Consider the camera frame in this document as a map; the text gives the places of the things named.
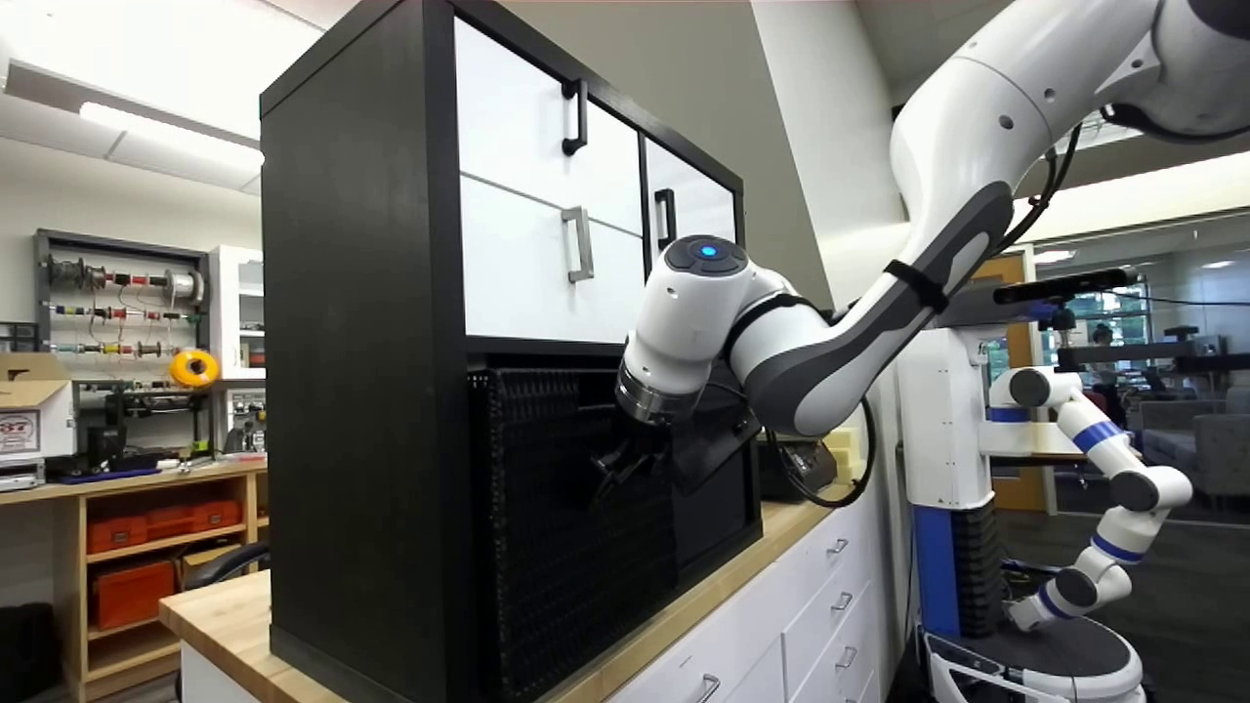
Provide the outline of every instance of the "white robot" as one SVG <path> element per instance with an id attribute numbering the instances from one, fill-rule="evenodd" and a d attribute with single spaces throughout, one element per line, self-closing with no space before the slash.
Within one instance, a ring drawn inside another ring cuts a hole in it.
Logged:
<path id="1" fill-rule="evenodd" d="M 763 426 L 783 438 L 823 438 L 970 272 L 1018 239 L 1013 197 L 1039 157 L 1052 157 L 1048 189 L 1059 189 L 1063 168 L 1056 171 L 1052 145 L 1063 132 L 1106 110 L 1162 136 L 1231 136 L 1250 128 L 1245 75 L 1245 0 L 1009 6 L 896 123 L 891 168 L 909 213 L 909 239 L 883 276 L 827 323 L 783 272 L 753 266 L 731 242 L 679 239 L 649 276 L 617 371 L 617 401 L 646 426 L 673 426 L 698 401 L 715 361 L 725 361 Z M 1124 597 L 1124 568 L 1147 550 L 1167 507 L 1192 487 L 1175 469 L 1145 469 L 1059 375 L 1015 371 L 992 399 L 1059 406 L 1059 426 L 1119 486 L 1123 507 L 1106 512 L 1074 568 L 1005 611 L 1025 650 L 1039 641 L 1081 650 L 1091 634 L 1063 641 L 1072 624 L 1063 616 L 1081 620 L 1077 613 Z M 1028 698 L 1145 698 L 1130 643 L 1119 671 L 1052 675 L 1013 664 L 1005 650 L 959 653 L 953 641 L 939 641 L 935 659 L 953 664 L 946 671 L 964 680 L 982 671 Z M 942 688 L 939 675 L 935 697 L 960 698 L 959 685 Z"/>

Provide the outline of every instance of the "white cabinet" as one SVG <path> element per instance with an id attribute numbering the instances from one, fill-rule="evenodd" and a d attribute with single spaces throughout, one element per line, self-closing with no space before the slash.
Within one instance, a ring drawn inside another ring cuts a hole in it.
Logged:
<path id="1" fill-rule="evenodd" d="M 640 132 L 457 19 L 465 334 L 621 345 L 646 288 Z"/>
<path id="2" fill-rule="evenodd" d="M 702 616 L 612 703 L 651 698 L 865 698 L 883 688 L 883 556 L 869 547 L 869 492 L 831 512 L 725 606 Z"/>
<path id="3" fill-rule="evenodd" d="M 739 242 L 735 190 L 646 140 L 651 253 L 673 239 L 715 233 Z"/>
<path id="4" fill-rule="evenodd" d="M 266 261 L 257 252 L 216 252 L 211 341 L 223 378 L 266 378 Z"/>

